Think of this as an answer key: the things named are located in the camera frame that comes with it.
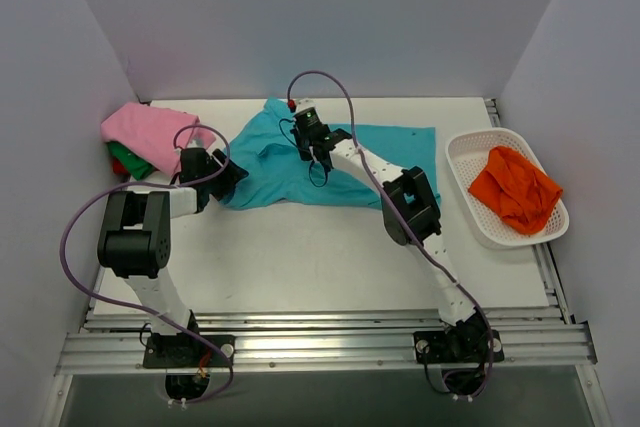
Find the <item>screw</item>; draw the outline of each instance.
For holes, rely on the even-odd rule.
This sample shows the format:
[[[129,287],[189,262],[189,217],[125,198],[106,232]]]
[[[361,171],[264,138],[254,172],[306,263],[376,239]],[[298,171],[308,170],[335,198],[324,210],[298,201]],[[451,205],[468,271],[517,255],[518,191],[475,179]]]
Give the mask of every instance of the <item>screw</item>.
[[[493,339],[493,351],[500,352],[502,350],[502,342],[498,339]]]
[[[220,350],[227,357],[231,357],[233,355],[233,352],[235,351],[233,345],[231,344],[224,344],[222,347],[220,347]]]
[[[416,342],[416,350],[419,353],[428,353],[429,352],[429,342],[427,342],[426,340],[422,339],[419,340],[418,342]]]

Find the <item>cable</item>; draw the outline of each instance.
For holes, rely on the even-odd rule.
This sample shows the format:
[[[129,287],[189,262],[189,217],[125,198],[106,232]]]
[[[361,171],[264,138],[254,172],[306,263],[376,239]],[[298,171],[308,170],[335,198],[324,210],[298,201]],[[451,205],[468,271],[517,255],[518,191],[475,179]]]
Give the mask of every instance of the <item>cable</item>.
[[[282,130],[282,122],[289,122],[290,124],[293,124],[293,120],[289,120],[289,119],[280,119],[278,121],[278,127],[280,128],[280,133],[282,134],[282,136],[287,139],[287,141],[293,145],[296,149],[298,149],[300,152],[305,152],[305,153],[310,153],[310,151],[305,150],[305,149],[301,149],[300,147],[298,147],[295,143],[293,143],[291,141],[291,139],[289,137],[286,136],[286,134],[284,133],[284,130]],[[329,181],[329,173],[327,172],[327,169],[324,168],[324,166],[322,164],[320,164],[322,166],[322,170],[324,172],[324,182],[322,184],[316,184],[313,179],[311,178],[311,169],[313,168],[313,166],[316,164],[315,161],[311,161],[311,163],[309,164],[309,182],[311,182],[311,185],[313,185],[314,187],[318,187],[318,188],[322,188],[325,185],[327,185],[327,182]]]
[[[437,389],[436,386],[433,385],[433,382],[431,382],[431,377],[429,377],[429,369],[427,368],[427,348],[428,346],[425,346],[424,349],[422,349],[422,365],[424,365],[424,376],[427,378],[427,383],[429,384],[429,386],[431,386],[431,389],[436,394],[451,395],[450,391]]]
[[[212,355],[212,352],[210,350],[207,350],[205,354],[202,356],[202,358],[200,359],[200,362],[198,363],[198,374],[203,379],[207,378],[207,373],[205,372],[204,369],[207,367],[207,365],[209,365],[209,361],[211,360],[211,355]]]
[[[475,299],[475,297],[473,297],[473,295],[471,295],[471,293],[467,289],[465,289],[462,286],[462,284],[458,282],[458,280],[451,274],[451,272],[449,272],[449,270],[444,265],[439,263],[436,259],[434,259],[429,254],[429,252],[427,252],[427,250],[424,248],[423,243],[418,240],[416,235],[413,233],[413,230],[411,230],[411,227],[409,227],[409,224],[407,224],[407,222],[402,217],[402,214],[400,213],[398,208],[393,204],[393,201],[391,200],[391,198],[387,195],[387,193],[384,191],[384,188],[380,185],[380,183],[376,179],[375,175],[373,175],[373,173],[371,172],[371,169],[369,168],[369,165],[367,163],[366,156],[364,155],[364,152],[362,151],[362,149],[359,148],[360,145],[358,144],[358,140],[356,136],[355,113],[353,110],[353,102],[351,101],[351,96],[347,92],[347,89],[344,87],[344,85],[342,85],[342,83],[331,74],[328,74],[321,70],[307,70],[305,72],[301,72],[298,75],[296,75],[289,83],[289,87],[287,88],[287,101],[291,100],[291,89],[293,88],[293,85],[295,84],[295,82],[301,77],[304,77],[305,75],[310,75],[310,74],[321,75],[323,77],[326,77],[332,80],[338,86],[338,88],[342,91],[345,99],[347,100],[347,104],[349,105],[349,115],[351,120],[351,136],[353,137],[353,144],[356,147],[356,150],[358,151],[358,153],[360,154],[362,167],[364,168],[365,173],[367,174],[369,179],[371,179],[371,182],[375,186],[376,190],[380,193],[380,197],[382,198],[382,200],[387,204],[389,209],[393,212],[395,217],[398,219],[398,222],[400,223],[404,231],[409,236],[409,239],[411,240],[411,242],[416,246],[416,248],[420,251],[420,253],[424,256],[425,259],[427,259],[434,267],[439,269],[458,288],[458,290],[460,290],[460,292],[462,292],[462,294],[464,294],[469,299],[469,301],[473,304],[476,311],[482,318],[482,321],[487,326],[487,337],[489,339],[489,346],[490,346],[488,365],[485,371],[485,376],[482,381],[482,384],[475,390],[475,392],[470,394],[470,397],[477,397],[485,389],[487,382],[491,377],[491,372],[493,370],[493,357],[494,357],[493,356],[493,331],[491,330],[489,319],[487,319],[487,316],[484,310],[482,309],[478,301]]]
[[[209,126],[202,125],[202,124],[187,125],[185,127],[182,127],[180,130],[178,130],[178,132],[176,132],[176,134],[175,134],[175,137],[173,138],[173,146],[174,146],[174,148],[178,148],[177,143],[176,143],[177,139],[178,139],[178,135],[181,134],[182,132],[184,132],[187,129],[194,129],[194,128],[200,128],[200,129],[209,130],[209,131],[213,132],[214,134],[216,134],[218,137],[220,137],[220,140],[222,140],[222,142],[225,145],[225,148],[227,149],[227,158],[223,162],[220,170],[218,170],[217,172],[214,172],[213,174],[208,175],[206,177],[203,177],[201,179],[196,179],[196,180],[192,180],[190,182],[185,182],[180,187],[190,187],[192,185],[196,185],[196,184],[199,184],[201,182],[208,182],[209,180],[216,178],[229,165],[229,159],[231,158],[231,148],[229,146],[229,142],[224,137],[224,135],[222,135],[220,132],[218,132],[213,127],[209,127]],[[94,195],[87,202],[85,202],[84,205],[82,205],[82,207],[80,207],[75,214],[73,214],[73,216],[71,217],[71,220],[69,220],[69,223],[64,228],[64,231],[62,233],[62,238],[60,239],[60,250],[59,250],[60,265],[62,266],[62,271],[64,272],[64,275],[67,277],[67,279],[69,279],[69,282],[71,282],[71,284],[73,284],[73,286],[76,289],[78,289],[80,292],[83,292],[84,294],[88,295],[89,297],[91,297],[93,299],[96,299],[96,300],[100,300],[102,302],[106,302],[108,304],[117,305],[117,306],[120,306],[120,307],[125,307],[127,309],[140,310],[140,311],[145,312],[145,313],[147,313],[149,315],[157,317],[160,320],[162,320],[165,324],[170,325],[174,329],[182,332],[183,334],[188,335],[189,337],[197,340],[201,344],[204,344],[205,347],[207,347],[208,349],[213,350],[213,352],[216,355],[219,355],[220,357],[222,357],[225,360],[225,362],[227,363],[227,366],[229,367],[229,377],[227,378],[227,381],[221,387],[218,387],[218,388],[216,388],[216,389],[214,389],[214,390],[212,390],[211,392],[208,392],[208,393],[205,392],[205,394],[203,394],[202,397],[198,397],[197,399],[189,400],[189,401],[187,401],[187,403],[197,403],[197,402],[203,402],[203,401],[209,400],[212,397],[215,397],[216,395],[218,395],[221,392],[225,391],[231,385],[231,383],[233,382],[233,376],[234,376],[234,374],[233,374],[233,365],[231,363],[231,360],[224,354],[224,352],[222,352],[222,350],[220,350],[220,348],[215,346],[213,343],[209,342],[207,339],[205,339],[201,335],[196,334],[195,332],[192,332],[189,329],[187,329],[185,327],[182,327],[181,325],[177,324],[176,322],[171,320],[169,317],[167,317],[164,314],[158,312],[157,310],[154,310],[154,309],[152,309],[150,307],[146,307],[144,305],[134,304],[134,303],[131,303],[131,302],[125,302],[123,300],[112,299],[111,297],[106,297],[106,296],[104,296],[102,294],[94,292],[93,290],[89,289],[88,287],[85,287],[73,275],[73,272],[71,272],[71,269],[69,268],[69,262],[67,261],[67,242],[69,240],[69,234],[71,233],[71,229],[73,229],[73,226],[76,224],[78,219],[82,216],[82,214],[84,214],[87,211],[87,209],[89,209],[89,207],[91,207],[93,204],[95,204],[98,200],[102,199],[103,197],[106,197],[107,195],[112,194],[113,192],[118,192],[118,191],[120,191],[122,189],[126,189],[127,187],[134,187],[134,186],[151,187],[151,188],[162,188],[162,189],[176,188],[175,186],[172,187],[172,186],[168,186],[168,185],[165,185],[165,184],[155,184],[155,183],[152,183],[152,182],[136,181],[136,182],[125,182],[123,184],[118,184],[115,187],[111,187],[110,189],[104,190],[103,192],[100,192],[99,194]]]
[[[314,165],[316,165],[317,163],[318,163],[318,162],[315,162],[315,161],[313,161],[313,160],[312,160],[312,161],[311,161],[311,163],[309,164],[309,182],[311,182],[311,185],[313,185],[314,187],[317,187],[317,188],[319,188],[319,189],[320,189],[320,188],[324,187],[325,185],[327,185],[327,182],[329,181],[329,173],[327,172],[327,169],[325,169],[325,168],[324,168],[324,165],[319,164],[319,165],[322,167],[322,171],[324,172],[324,182],[323,182],[323,183],[321,183],[321,184],[316,184],[316,183],[313,181],[313,178],[311,178],[311,169],[312,169],[312,168],[313,168],[313,166],[314,166]]]
[[[485,331],[480,337],[480,345],[483,346],[484,355],[482,359],[478,363],[478,366],[474,369],[455,369],[450,370],[442,376],[442,382],[447,388],[453,392],[454,394],[458,394],[460,396],[468,395],[463,392],[464,387],[469,385],[471,382],[478,380],[478,376],[486,375],[484,372],[484,365],[488,361],[489,358],[489,344],[486,341],[487,332]]]
[[[280,119],[278,121],[278,127],[280,128],[280,133],[282,134],[282,136],[287,139],[287,142],[289,142],[291,145],[293,145],[296,149],[302,151],[302,152],[308,152],[307,150],[303,150],[300,147],[298,147],[289,137],[287,137],[287,135],[284,133],[284,130],[282,130],[282,122],[289,122],[290,124],[293,124],[293,120],[289,120],[289,119]]]
[[[151,325],[149,322],[145,322],[142,327],[140,327],[140,332],[138,333],[138,340],[140,341],[140,344],[146,349],[147,348],[147,344],[145,344],[144,342],[142,342],[142,334],[144,334],[145,330],[147,328],[147,325]]]

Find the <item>green cloth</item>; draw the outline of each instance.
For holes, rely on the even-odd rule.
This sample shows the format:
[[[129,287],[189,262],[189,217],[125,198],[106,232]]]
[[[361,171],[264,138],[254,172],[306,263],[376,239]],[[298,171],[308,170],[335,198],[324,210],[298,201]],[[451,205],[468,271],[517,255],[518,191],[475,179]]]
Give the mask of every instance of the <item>green cloth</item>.
[[[107,148],[109,153],[118,159],[136,180],[142,180],[156,170],[153,165],[138,157],[120,142],[107,142]]]

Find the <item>folded clothes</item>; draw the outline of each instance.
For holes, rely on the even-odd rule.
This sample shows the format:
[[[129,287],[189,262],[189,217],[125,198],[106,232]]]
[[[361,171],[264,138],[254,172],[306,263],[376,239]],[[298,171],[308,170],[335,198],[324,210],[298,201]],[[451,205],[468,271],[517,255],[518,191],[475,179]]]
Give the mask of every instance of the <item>folded clothes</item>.
[[[544,229],[562,188],[524,156],[509,147],[494,147],[487,166],[469,192],[524,235]]]
[[[156,170],[153,165],[138,157],[120,142],[107,142],[107,149],[122,164],[126,172],[136,180],[142,180]]]
[[[100,131],[105,142],[119,142],[159,171],[173,175],[180,167],[173,138],[182,127],[199,122],[193,114],[129,102],[102,122]],[[204,148],[215,140],[208,130],[189,129],[180,134],[177,144],[184,148],[196,138]]]
[[[267,100],[264,110],[253,117],[231,142],[231,158],[249,172],[238,183],[234,196],[226,203],[237,210],[265,207],[280,200],[303,204],[362,206],[380,209],[380,195],[345,172],[332,170],[324,187],[314,187],[309,180],[309,162],[300,160],[298,150],[291,145],[293,137],[283,129],[280,119],[290,119],[286,104],[277,99]],[[332,129],[351,131],[349,125],[331,124]],[[358,125],[358,140],[375,154],[402,166],[421,167],[427,174],[436,199],[435,129]],[[322,184],[323,172],[313,168],[314,182]]]

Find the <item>cyan cloth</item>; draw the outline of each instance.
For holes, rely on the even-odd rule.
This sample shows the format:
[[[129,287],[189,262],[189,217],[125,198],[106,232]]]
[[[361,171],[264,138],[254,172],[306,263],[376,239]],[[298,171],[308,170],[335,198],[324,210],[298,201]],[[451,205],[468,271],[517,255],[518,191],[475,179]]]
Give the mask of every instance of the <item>cyan cloth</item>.
[[[280,132],[278,121],[283,118],[292,118],[287,105],[278,99],[268,99],[264,110],[231,142],[231,158],[249,172],[249,177],[238,183],[235,195],[225,202],[227,207],[244,210],[288,200],[314,205],[381,208],[379,194],[338,170],[329,172],[324,187],[315,187],[309,181],[309,162],[300,160],[297,149]],[[330,124],[330,127],[351,132],[348,124]],[[282,123],[285,134],[293,141],[290,128],[291,124]],[[356,125],[356,129],[358,141],[388,162],[405,168],[416,165],[422,168],[440,202],[436,183],[435,128]],[[320,165],[314,165],[312,177],[316,184],[322,184],[324,173]]]

